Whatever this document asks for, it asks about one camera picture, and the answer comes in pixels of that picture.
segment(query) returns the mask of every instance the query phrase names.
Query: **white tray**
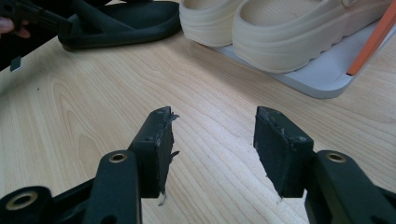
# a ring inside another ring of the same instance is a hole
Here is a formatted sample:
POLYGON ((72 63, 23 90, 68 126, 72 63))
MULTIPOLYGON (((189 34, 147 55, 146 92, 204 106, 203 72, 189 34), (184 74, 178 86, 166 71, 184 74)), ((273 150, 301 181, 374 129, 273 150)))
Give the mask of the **white tray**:
MULTIPOLYGON (((341 42, 322 52, 318 58, 297 71, 286 74, 263 73, 315 98, 330 99, 339 96, 356 78, 357 75, 347 75, 347 69, 358 56, 376 24, 377 22, 370 24, 357 33, 343 38, 341 42)), ((393 26, 380 49, 395 32, 396 26, 393 26)), ((232 45, 212 49, 246 63, 233 53, 232 45)))

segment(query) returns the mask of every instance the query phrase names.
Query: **black plastic bracket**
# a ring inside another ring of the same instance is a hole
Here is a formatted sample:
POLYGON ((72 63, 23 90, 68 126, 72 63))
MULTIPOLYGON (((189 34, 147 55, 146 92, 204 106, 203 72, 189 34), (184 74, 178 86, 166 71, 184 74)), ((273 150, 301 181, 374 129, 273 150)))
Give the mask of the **black plastic bracket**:
POLYGON ((314 141, 274 109, 259 106, 254 147, 280 197, 303 197, 311 223, 396 223, 396 194, 376 187, 359 165, 314 141))
POLYGON ((28 187, 0 200, 0 223, 141 223, 141 198, 165 194, 177 116, 164 107, 150 113, 128 150, 107 153, 96 177, 54 198, 28 187))

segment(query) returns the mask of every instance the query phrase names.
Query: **beige slipper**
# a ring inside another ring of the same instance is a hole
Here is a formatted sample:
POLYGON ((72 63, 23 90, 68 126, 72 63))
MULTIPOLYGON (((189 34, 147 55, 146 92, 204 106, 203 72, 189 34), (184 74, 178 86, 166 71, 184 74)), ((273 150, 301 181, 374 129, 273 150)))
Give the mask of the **beige slipper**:
POLYGON ((247 0, 233 22, 234 52, 271 73, 297 70, 379 19, 390 0, 247 0))
POLYGON ((232 43, 233 15, 242 0, 182 0, 180 22, 184 35, 209 47, 232 43))

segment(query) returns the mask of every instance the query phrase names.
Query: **wood grain surface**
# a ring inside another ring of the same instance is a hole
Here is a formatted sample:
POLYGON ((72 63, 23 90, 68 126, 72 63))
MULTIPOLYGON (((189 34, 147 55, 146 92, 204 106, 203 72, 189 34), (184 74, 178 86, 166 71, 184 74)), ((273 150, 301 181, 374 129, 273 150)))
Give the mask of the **wood grain surface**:
POLYGON ((355 159, 396 191, 396 38, 339 97, 306 96, 194 43, 166 40, 69 52, 55 38, 0 73, 0 197, 27 186, 53 195, 95 176, 129 146, 149 112, 170 105, 167 201, 143 200, 145 223, 307 223, 304 199, 280 199, 252 146, 258 105, 355 159))

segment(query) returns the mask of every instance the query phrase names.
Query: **orange handle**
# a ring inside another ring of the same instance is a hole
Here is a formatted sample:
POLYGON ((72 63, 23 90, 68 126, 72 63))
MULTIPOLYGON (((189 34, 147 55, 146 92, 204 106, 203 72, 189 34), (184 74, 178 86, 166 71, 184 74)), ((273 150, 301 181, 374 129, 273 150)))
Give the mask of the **orange handle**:
POLYGON ((364 44, 363 49, 358 54, 358 57, 347 70, 347 74, 355 76, 363 68, 363 66, 373 56, 375 51, 379 48, 382 41, 389 33, 390 29, 396 23, 396 0, 390 3, 387 11, 385 12, 378 25, 375 27, 373 33, 370 35, 367 42, 364 44))

